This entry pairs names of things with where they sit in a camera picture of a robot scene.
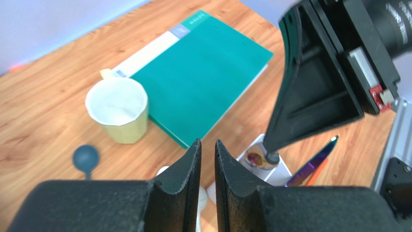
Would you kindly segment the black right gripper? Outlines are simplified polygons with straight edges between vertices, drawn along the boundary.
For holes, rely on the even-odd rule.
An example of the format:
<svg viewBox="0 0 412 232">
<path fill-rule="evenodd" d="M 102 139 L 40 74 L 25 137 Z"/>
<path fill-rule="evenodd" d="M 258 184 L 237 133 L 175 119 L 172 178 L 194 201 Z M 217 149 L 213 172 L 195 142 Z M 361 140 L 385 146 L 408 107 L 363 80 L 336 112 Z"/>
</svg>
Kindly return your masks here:
<svg viewBox="0 0 412 232">
<path fill-rule="evenodd" d="M 364 112 L 377 115 L 398 98 L 393 60 L 412 49 L 411 1 L 304 0 L 279 26 L 285 69 L 263 142 L 267 152 Z"/>
</svg>

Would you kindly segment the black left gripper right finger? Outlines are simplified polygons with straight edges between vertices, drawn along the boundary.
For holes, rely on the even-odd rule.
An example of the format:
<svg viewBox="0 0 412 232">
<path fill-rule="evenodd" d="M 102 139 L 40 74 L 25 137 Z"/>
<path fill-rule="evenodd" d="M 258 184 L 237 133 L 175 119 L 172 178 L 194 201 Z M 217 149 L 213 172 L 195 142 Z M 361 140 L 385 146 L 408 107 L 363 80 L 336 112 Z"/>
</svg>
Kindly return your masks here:
<svg viewBox="0 0 412 232">
<path fill-rule="evenodd" d="M 365 187 L 275 187 L 215 144 L 220 232 L 402 232 L 384 198 Z"/>
</svg>

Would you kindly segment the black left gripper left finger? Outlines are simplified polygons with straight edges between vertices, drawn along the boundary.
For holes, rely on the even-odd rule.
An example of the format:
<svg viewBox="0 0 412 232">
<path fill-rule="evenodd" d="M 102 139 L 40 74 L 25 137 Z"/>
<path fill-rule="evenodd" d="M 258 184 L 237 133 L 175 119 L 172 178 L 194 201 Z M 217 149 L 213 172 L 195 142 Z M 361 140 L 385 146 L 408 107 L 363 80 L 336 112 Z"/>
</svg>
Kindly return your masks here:
<svg viewBox="0 0 412 232">
<path fill-rule="evenodd" d="M 200 163 L 196 139 L 175 163 Z M 177 232 L 176 219 L 162 211 L 150 180 L 50 180 L 38 184 L 23 201 L 10 232 Z"/>
</svg>

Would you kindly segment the white compartment organizer box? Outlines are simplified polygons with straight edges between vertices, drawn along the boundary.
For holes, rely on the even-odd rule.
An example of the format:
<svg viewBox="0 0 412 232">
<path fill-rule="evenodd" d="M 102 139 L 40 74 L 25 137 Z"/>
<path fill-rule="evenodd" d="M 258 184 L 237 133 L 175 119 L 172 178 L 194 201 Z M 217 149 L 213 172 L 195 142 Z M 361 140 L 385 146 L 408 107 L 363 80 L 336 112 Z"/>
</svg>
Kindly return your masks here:
<svg viewBox="0 0 412 232">
<path fill-rule="evenodd" d="M 283 186 L 292 174 L 281 157 L 274 159 L 268 155 L 264 138 L 264 134 L 258 135 L 236 160 L 261 180 L 273 186 Z"/>
</svg>

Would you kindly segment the silver metal spoon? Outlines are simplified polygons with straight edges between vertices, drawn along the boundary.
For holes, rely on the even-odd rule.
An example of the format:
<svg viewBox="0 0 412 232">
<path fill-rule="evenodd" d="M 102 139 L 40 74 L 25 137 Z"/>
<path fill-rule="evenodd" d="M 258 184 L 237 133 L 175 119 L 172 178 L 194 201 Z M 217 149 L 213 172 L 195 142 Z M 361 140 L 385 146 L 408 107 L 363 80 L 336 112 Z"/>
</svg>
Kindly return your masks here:
<svg viewBox="0 0 412 232">
<path fill-rule="evenodd" d="M 280 156 L 278 152 L 267 153 L 260 144 L 255 144 L 246 150 L 244 160 L 252 168 L 269 170 L 278 166 Z"/>
</svg>

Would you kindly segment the iridescent purple knife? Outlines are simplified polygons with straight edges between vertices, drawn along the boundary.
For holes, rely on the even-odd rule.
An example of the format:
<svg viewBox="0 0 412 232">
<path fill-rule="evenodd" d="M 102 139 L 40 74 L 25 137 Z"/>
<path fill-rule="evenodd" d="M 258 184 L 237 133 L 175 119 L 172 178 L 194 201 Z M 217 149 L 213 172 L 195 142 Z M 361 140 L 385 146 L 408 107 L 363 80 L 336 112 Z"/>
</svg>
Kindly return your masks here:
<svg viewBox="0 0 412 232">
<path fill-rule="evenodd" d="M 336 135 L 330 139 L 330 142 L 325 145 L 317 154 L 315 154 L 305 165 L 303 165 L 285 184 L 285 187 L 295 187 L 303 184 L 328 158 L 334 150 L 339 136 Z"/>
</svg>

